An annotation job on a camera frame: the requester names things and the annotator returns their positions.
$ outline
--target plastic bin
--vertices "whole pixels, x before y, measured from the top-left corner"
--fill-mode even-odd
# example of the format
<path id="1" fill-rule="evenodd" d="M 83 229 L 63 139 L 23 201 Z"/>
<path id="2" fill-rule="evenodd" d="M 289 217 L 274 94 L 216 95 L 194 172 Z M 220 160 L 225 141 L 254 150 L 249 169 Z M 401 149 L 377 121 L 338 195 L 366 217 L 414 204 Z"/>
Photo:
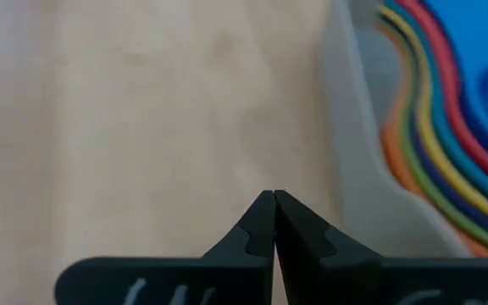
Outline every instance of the plastic bin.
<path id="1" fill-rule="evenodd" d="M 392 257 L 471 257 L 457 233 L 425 200 L 404 190 L 386 167 L 379 127 L 398 85 L 396 49 L 375 29 L 376 0 L 334 0 L 324 34 L 345 231 Z"/>

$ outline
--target wooden table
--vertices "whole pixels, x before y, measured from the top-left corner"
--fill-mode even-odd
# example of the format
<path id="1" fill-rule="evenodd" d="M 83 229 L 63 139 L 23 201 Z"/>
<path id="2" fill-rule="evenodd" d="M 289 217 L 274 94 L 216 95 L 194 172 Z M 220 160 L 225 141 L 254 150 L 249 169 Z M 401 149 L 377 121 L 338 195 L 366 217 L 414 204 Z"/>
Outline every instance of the wooden table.
<path id="1" fill-rule="evenodd" d="M 80 258 L 201 255 L 263 189 L 335 222 L 327 5 L 0 0 L 0 304 Z"/>

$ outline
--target light wood surface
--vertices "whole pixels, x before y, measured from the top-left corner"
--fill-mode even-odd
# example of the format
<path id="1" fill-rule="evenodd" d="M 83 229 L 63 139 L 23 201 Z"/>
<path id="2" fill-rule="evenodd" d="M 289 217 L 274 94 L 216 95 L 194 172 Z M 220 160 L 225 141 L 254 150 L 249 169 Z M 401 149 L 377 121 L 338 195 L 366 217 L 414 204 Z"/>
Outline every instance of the light wood surface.
<path id="1" fill-rule="evenodd" d="M 336 222 L 327 5 L 0 0 L 0 305 L 84 257 L 198 256 L 263 189 Z"/>

